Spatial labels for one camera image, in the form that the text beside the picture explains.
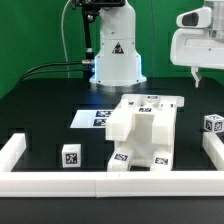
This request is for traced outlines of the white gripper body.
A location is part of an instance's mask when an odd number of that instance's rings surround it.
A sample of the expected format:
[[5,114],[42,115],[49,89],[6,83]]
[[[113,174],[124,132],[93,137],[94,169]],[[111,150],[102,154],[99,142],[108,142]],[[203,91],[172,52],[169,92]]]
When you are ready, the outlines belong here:
[[178,29],[172,38],[173,64],[198,68],[224,69],[224,41],[211,39],[204,29]]

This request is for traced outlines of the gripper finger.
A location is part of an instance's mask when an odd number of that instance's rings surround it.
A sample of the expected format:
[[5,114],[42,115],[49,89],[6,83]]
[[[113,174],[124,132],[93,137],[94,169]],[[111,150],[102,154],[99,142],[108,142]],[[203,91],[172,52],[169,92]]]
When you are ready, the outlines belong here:
[[200,81],[202,79],[202,76],[199,73],[199,68],[198,67],[192,67],[191,68],[191,74],[195,80],[195,87],[198,88]]

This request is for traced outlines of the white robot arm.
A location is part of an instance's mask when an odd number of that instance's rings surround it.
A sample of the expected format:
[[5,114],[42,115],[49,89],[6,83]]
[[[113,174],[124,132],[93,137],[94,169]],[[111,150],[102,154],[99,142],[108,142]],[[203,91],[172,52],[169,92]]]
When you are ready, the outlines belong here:
[[[204,0],[201,8],[176,18],[171,62],[191,68],[196,83],[201,68],[224,70],[224,0]],[[135,10],[130,4],[100,10],[100,50],[94,58],[93,88],[127,92],[146,83],[135,48]]]

